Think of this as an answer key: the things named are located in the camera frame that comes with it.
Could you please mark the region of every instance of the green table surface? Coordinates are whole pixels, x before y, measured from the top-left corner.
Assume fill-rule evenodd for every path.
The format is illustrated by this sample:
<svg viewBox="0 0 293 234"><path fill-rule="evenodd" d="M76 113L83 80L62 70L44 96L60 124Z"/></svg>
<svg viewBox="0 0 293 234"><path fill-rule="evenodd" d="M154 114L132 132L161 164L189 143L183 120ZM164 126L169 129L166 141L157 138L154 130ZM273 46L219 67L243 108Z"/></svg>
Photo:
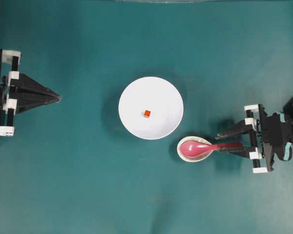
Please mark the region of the green table surface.
<svg viewBox="0 0 293 234"><path fill-rule="evenodd" d="M272 114L293 96L293 0L2 0L0 48L62 95L0 138L0 234L293 234L293 159L254 175L237 156L176 153L182 137L243 119L244 105ZM144 76L184 100L160 140L119 120L122 90Z"/></svg>

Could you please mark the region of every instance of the white bracket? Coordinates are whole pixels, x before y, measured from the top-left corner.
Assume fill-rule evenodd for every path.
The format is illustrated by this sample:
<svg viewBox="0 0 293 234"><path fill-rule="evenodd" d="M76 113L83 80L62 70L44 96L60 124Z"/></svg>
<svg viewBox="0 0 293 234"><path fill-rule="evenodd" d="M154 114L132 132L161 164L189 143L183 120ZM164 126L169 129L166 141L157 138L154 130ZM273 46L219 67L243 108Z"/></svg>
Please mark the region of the white bracket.
<svg viewBox="0 0 293 234"><path fill-rule="evenodd" d="M258 148L255 147L254 152L249 152L250 159L262 159L263 155L258 151Z"/></svg>
<svg viewBox="0 0 293 234"><path fill-rule="evenodd" d="M0 126L0 136L12 137L14 135L15 128L10 126Z"/></svg>
<svg viewBox="0 0 293 234"><path fill-rule="evenodd" d="M8 113L8 110L9 109L14 109L14 115L15 115L17 104L18 104L18 100L17 99L9 98L9 95L7 94L7 96L6 96L6 103L3 104L3 108L2 109L5 111L6 114Z"/></svg>
<svg viewBox="0 0 293 234"><path fill-rule="evenodd" d="M259 111L258 104L244 106L244 111L252 111L253 113L256 113Z"/></svg>
<svg viewBox="0 0 293 234"><path fill-rule="evenodd" d="M245 125L251 124L253 126L253 130L257 132L257 121L254 118L245 118Z"/></svg>
<svg viewBox="0 0 293 234"><path fill-rule="evenodd" d="M13 56L19 57L19 64L21 61L21 52L15 50L2 50L1 62L12 64Z"/></svg>
<svg viewBox="0 0 293 234"><path fill-rule="evenodd" d="M257 167L257 168L253 168L253 173L257 174L257 173L267 173L267 167Z"/></svg>
<svg viewBox="0 0 293 234"><path fill-rule="evenodd" d="M16 72L16 71L9 72L8 86L10 86L11 79L20 79L20 72Z"/></svg>

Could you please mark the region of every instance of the spoon handle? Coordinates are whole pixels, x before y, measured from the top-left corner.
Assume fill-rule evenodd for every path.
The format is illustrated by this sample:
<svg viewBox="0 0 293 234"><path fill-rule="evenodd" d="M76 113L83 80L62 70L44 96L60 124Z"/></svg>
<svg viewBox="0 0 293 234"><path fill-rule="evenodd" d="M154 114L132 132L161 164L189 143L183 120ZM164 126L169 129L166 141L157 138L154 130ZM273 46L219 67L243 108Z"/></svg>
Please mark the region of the spoon handle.
<svg viewBox="0 0 293 234"><path fill-rule="evenodd" d="M243 144L241 142L234 142L234 143L216 144L215 146L217 147L217 149L221 149L221 148L236 148L236 147L242 147Z"/></svg>

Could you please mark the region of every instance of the pink spoon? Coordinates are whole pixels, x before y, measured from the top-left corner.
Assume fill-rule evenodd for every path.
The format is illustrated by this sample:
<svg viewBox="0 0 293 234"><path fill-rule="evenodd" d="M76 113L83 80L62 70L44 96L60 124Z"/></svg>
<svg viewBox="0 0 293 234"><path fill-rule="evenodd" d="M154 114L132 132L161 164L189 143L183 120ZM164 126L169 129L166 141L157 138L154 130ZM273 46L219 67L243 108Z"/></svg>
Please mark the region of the pink spoon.
<svg viewBox="0 0 293 234"><path fill-rule="evenodd" d="M187 141L181 144L180 151L185 157L197 157L199 155L205 154L206 152L213 152L222 148L235 148L242 146L243 145L241 142L209 145L197 141Z"/></svg>

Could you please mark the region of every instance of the orange cube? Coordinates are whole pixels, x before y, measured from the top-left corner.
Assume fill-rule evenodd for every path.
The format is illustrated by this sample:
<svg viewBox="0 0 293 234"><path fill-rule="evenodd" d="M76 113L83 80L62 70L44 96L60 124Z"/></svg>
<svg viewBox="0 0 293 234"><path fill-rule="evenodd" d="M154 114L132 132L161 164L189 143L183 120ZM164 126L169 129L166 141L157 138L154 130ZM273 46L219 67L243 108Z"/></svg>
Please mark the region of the orange cube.
<svg viewBox="0 0 293 234"><path fill-rule="evenodd" d="M146 110L144 113L144 117L149 118L151 115L151 111Z"/></svg>

